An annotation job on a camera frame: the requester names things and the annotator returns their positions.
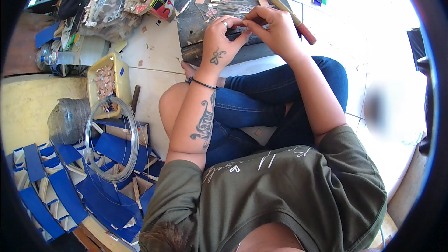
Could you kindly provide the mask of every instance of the yellow paper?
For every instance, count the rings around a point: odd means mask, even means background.
[[[115,52],[120,53],[121,50],[126,47],[126,45],[128,44],[127,40],[121,40],[119,42],[116,43],[115,46]]]

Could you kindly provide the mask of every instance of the hair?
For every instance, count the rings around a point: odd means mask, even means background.
[[[140,241],[148,244],[150,252],[189,252],[192,238],[189,231],[181,231],[173,222],[156,223],[150,231],[140,233]]]

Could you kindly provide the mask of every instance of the wrist tattoo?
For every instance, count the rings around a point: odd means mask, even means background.
[[[210,63],[214,63],[216,65],[219,64],[218,58],[222,59],[223,57],[221,55],[227,54],[226,51],[220,51],[220,48],[218,47],[216,51],[213,52],[213,58],[210,59]]]
[[[190,135],[191,139],[201,138],[205,140],[204,149],[207,149],[207,147],[210,144],[211,139],[211,130],[213,127],[213,114],[215,112],[215,98],[216,98],[216,91],[212,93],[210,97],[210,110],[208,111],[208,101],[203,100],[201,102],[202,106],[205,106],[204,114],[202,114],[202,117],[199,119],[199,123],[196,126],[196,130],[199,133],[193,133]]]

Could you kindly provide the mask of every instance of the wooden workbench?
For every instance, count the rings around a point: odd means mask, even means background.
[[[174,0],[176,10],[180,11],[188,1],[189,0]],[[212,20],[205,23],[208,18],[201,17],[201,13],[195,6],[194,1],[195,0],[191,0],[187,9],[185,9],[182,14],[177,16],[177,29],[179,32],[179,41],[181,43],[183,60],[198,66],[202,60],[202,43],[205,29]],[[258,0],[246,1],[249,5],[258,5]],[[287,0],[281,1],[289,7]],[[204,4],[198,5],[202,8],[202,10],[206,10],[208,3],[210,3],[210,0],[205,0]],[[240,32],[244,30],[245,28],[238,28],[236,30],[229,29],[226,36],[232,41],[235,40],[240,35]],[[252,34],[249,41],[241,48],[230,64],[242,63],[248,60],[271,56],[273,54],[274,53],[266,46],[266,44],[264,44],[257,36]]]

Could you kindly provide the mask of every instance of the black bracelet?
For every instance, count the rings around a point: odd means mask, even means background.
[[[212,86],[209,86],[209,85],[207,85],[207,84],[201,83],[201,82],[195,80],[193,77],[191,77],[191,80],[192,80],[192,81],[195,81],[195,82],[197,82],[198,84],[201,84],[202,86],[205,86],[205,87],[207,87],[207,88],[212,88],[212,89],[215,89],[215,90],[219,90],[219,89],[220,89],[219,87],[212,87]]]

